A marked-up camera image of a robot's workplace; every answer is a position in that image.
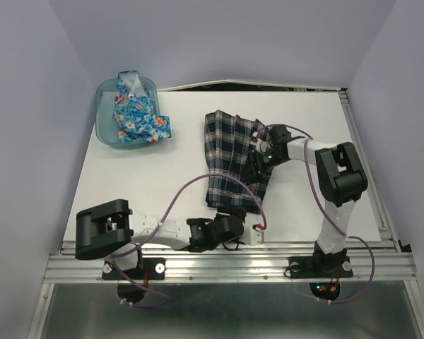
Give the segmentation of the navy plaid pleated skirt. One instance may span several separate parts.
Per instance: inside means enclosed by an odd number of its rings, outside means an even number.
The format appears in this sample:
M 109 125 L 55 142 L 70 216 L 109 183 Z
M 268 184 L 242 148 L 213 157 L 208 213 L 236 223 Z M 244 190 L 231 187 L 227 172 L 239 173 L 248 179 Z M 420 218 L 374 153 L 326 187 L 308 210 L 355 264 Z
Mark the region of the navy plaid pleated skirt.
M 205 116 L 204 152 L 208 171 L 241 179 L 247 162 L 252 135 L 264 124 L 238 115 L 217 110 Z M 259 213 L 254 199 L 247 191 L 227 177 L 210 177 L 206 191 L 209 208 L 232 206 L 245 209 L 248 213 Z

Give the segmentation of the blue floral skirt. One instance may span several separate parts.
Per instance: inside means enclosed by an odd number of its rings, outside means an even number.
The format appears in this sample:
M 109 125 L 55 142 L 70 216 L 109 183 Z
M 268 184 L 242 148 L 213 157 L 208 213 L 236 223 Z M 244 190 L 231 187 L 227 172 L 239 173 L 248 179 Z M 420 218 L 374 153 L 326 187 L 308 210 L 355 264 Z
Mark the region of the blue floral skirt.
M 155 113 L 155 100 L 138 71 L 118 73 L 113 119 L 121 143 L 155 143 L 172 136 L 170 118 Z

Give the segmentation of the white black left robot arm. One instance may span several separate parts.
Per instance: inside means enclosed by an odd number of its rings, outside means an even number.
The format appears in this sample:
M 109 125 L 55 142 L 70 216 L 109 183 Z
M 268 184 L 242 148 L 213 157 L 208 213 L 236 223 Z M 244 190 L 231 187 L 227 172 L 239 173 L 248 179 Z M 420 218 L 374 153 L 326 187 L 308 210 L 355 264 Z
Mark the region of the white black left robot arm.
M 177 251 L 202 253 L 228 242 L 256 244 L 254 230 L 245 224 L 245 212 L 219 208 L 213 219 L 159 220 L 134 213 L 129 202 L 117 199 L 76 214 L 75 258 L 117 263 L 127 278 L 138 277 L 143 261 L 135 252 L 144 244 Z

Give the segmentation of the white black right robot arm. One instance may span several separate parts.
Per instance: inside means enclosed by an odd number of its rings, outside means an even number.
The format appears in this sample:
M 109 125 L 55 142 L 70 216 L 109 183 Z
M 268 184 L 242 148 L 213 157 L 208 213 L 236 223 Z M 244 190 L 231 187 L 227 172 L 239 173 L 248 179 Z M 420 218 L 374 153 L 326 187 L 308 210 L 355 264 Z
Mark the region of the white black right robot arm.
M 348 263 L 348 226 L 357 201 L 367 190 L 367 175 L 352 143 L 321 143 L 302 130 L 293 136 L 293 129 L 271 124 L 255 131 L 242 180 L 259 183 L 278 165 L 303 162 L 323 221 L 312 255 L 290 257 L 289 268 L 294 278 L 339 272 Z

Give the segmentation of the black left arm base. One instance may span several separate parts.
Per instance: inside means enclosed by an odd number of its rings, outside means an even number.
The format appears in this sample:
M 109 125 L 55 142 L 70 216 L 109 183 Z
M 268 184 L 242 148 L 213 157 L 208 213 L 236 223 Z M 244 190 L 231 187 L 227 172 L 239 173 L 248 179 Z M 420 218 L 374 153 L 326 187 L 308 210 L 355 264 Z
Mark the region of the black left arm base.
M 143 257 L 141 262 L 138 263 L 135 268 L 123 270 L 123 272 L 133 280 L 164 280 L 166 269 L 165 264 L 166 260 L 163 257 Z M 117 281 L 124 279 L 118 271 L 110 266 L 109 268 L 106 268 L 105 266 L 103 267 L 101 278 L 105 281 Z

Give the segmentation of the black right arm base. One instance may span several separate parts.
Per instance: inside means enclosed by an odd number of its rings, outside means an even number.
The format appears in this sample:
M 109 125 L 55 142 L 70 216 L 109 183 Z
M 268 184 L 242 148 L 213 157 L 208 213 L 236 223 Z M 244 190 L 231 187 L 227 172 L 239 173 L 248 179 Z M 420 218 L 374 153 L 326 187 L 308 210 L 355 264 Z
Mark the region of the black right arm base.
M 346 249 L 325 254 L 317 247 L 310 256 L 289 257 L 285 276 L 292 279 L 352 278 L 353 269 Z

